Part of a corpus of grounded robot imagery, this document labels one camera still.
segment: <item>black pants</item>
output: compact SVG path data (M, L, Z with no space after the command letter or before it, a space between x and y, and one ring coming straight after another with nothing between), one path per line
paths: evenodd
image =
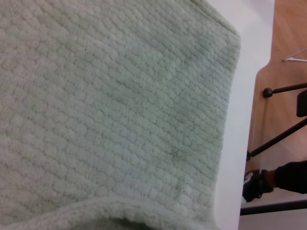
M307 161L290 162L278 167L275 171L277 187L306 194L307 193Z

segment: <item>black shoe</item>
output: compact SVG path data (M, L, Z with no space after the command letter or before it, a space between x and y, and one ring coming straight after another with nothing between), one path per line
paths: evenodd
M259 170L251 171L252 177L249 181L246 181L243 185L242 196L246 202L250 202L255 198L260 198L264 193L270 193L273 191L273 188L268 184L267 180L264 177L266 170L262 170L259 174Z

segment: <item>wooden floor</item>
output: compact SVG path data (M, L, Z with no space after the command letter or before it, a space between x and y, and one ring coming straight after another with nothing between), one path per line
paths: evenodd
M275 0L272 55L270 63L256 79L248 150L255 148L293 126L303 118L296 117L296 97L302 90L284 92L263 98L264 88L280 88L307 82L307 63L282 60L307 48L307 0ZM307 52L297 58L307 59ZM307 126L247 162L246 170L273 170L290 161L307 160ZM261 200L299 196L276 189Z

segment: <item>white table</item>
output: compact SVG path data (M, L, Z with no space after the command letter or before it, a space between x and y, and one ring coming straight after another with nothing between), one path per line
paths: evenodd
M208 0L241 35L215 192L221 230L237 230L257 72L271 57L274 0Z

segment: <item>green towel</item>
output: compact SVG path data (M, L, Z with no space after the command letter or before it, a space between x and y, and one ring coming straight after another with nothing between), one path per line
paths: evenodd
M215 229L239 43L204 0L0 0L0 225Z

